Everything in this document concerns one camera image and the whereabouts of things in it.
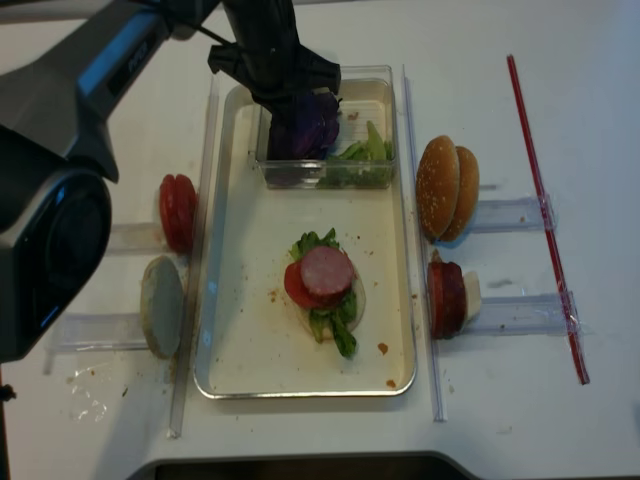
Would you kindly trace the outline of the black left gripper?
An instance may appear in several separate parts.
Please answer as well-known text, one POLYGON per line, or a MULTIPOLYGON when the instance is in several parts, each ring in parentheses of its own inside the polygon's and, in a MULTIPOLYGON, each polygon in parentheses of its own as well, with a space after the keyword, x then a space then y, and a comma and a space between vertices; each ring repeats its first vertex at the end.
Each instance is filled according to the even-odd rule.
POLYGON ((339 91, 340 66, 300 43, 292 2, 236 0, 222 5, 235 41, 210 49, 208 65, 214 74, 227 74, 285 121, 294 118, 303 95, 339 91))

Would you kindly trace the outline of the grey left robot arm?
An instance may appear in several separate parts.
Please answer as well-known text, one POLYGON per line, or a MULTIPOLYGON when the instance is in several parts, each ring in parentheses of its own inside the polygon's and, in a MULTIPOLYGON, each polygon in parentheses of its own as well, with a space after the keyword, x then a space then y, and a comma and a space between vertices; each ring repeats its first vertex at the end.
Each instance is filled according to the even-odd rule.
MULTIPOLYGON (((234 40, 208 64, 294 121, 340 67, 304 47, 289 1, 227 1, 234 40)), ((1 359, 24 358, 99 266, 117 182, 110 114, 162 43, 203 30, 212 1, 113 1, 1 77, 1 359)))

